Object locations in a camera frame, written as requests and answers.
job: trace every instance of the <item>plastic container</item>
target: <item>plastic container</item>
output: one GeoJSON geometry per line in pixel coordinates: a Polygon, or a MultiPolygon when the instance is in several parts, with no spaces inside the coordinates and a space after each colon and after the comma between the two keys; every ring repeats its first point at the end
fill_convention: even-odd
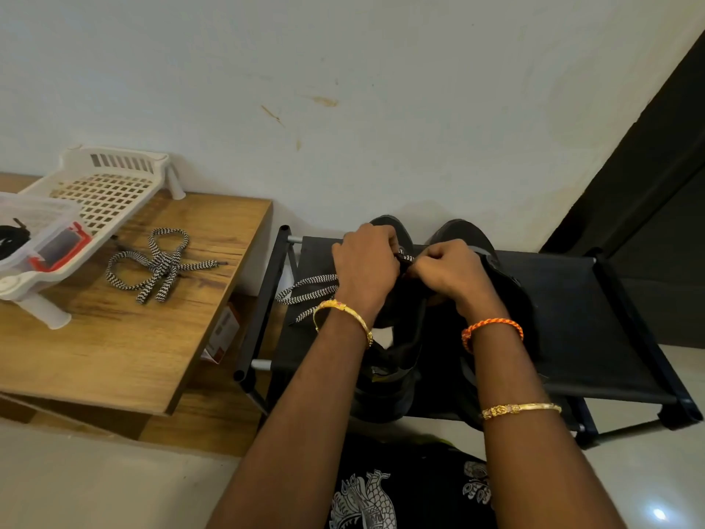
{"type": "Polygon", "coordinates": [[[49,328],[63,327],[71,315],[38,292],[71,275],[165,185],[172,198],[185,196],[168,154],[82,145],[66,150],[58,170],[16,196],[27,200],[48,197],[58,204],[70,204],[73,216],[77,204],[80,218],[72,221],[77,225],[66,227],[63,221],[64,227],[58,225],[59,233],[35,252],[37,256],[3,264],[8,269],[0,270],[0,299],[13,301],[49,328]],[[86,241],[76,250],[71,248],[72,233],[80,237],[79,243],[86,241]]]}
{"type": "Polygon", "coordinates": [[[0,278],[26,271],[51,272],[64,266],[91,240],[71,200],[0,192],[0,225],[21,223],[30,240],[0,259],[0,278]]]}

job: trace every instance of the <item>white tile floor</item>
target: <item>white tile floor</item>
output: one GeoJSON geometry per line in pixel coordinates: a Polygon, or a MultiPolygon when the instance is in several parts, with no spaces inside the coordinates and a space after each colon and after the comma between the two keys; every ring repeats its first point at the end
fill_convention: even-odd
{"type": "MultiPolygon", "coordinates": [[[[664,350],[705,409],[705,350],[664,350]]],[[[600,429],[650,420],[657,410],[603,400],[589,406],[600,429]]],[[[481,434],[462,423],[406,418],[400,428],[484,457],[481,434]]],[[[705,527],[705,425],[613,442],[587,456],[631,528],[705,527]]],[[[236,466],[231,458],[0,423],[0,528],[199,528],[236,466]]]]}

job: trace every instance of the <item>hand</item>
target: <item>hand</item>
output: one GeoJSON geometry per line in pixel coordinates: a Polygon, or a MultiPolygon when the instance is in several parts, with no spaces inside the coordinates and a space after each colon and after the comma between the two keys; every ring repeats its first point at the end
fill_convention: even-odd
{"type": "Polygon", "coordinates": [[[399,250],[392,226],[365,223],[357,232],[343,236],[343,244],[333,245],[333,261],[340,288],[336,299],[344,302],[372,327],[387,294],[399,276],[399,250]]]}
{"type": "Polygon", "coordinates": [[[469,324],[490,317],[509,317],[502,300],[482,267],[480,256],[465,241],[436,243],[423,251],[407,274],[455,301],[469,324]]]}

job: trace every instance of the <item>wooden table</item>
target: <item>wooden table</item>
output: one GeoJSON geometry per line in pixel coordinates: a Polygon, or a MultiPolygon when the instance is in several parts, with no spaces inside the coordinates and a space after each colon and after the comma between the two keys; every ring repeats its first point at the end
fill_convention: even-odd
{"type": "MultiPolygon", "coordinates": [[[[0,174],[0,191],[16,191],[34,180],[0,174]]],[[[152,297],[140,305],[136,292],[108,284],[105,267],[117,252],[111,241],[44,292],[73,315],[66,327],[52,331],[13,303],[0,301],[2,396],[112,431],[115,427],[108,425],[125,421],[123,411],[138,413],[142,425],[149,415],[174,413],[270,208],[271,201],[263,199],[190,193],[177,201],[158,193],[119,230],[118,242],[146,252],[151,230],[182,228],[190,236],[184,262],[228,263],[182,274],[164,303],[152,297]]],[[[180,241],[176,235],[158,239],[164,250],[180,241]]],[[[121,260],[117,272],[130,283],[150,275],[131,260],[121,260]]],[[[143,430],[125,435],[140,436],[143,430]]]]}

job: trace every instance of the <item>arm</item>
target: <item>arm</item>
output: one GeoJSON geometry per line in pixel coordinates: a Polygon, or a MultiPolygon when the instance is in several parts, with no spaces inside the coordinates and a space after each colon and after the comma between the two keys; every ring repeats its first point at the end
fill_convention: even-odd
{"type": "MultiPolygon", "coordinates": [[[[428,287],[454,299],[469,326],[509,317],[480,258],[461,240],[432,245],[413,272],[428,287]]],[[[550,402],[513,327],[487,325],[473,332],[472,342],[482,409],[550,402]]],[[[499,527],[625,528],[555,410],[492,418],[484,422],[484,434],[499,527]]]]}
{"type": "MultiPolygon", "coordinates": [[[[372,326],[399,275],[391,226],[362,225],[333,246],[336,298],[372,326]]],[[[209,529],[320,528],[333,497],[366,334],[331,310],[225,489],[209,529]]]]}

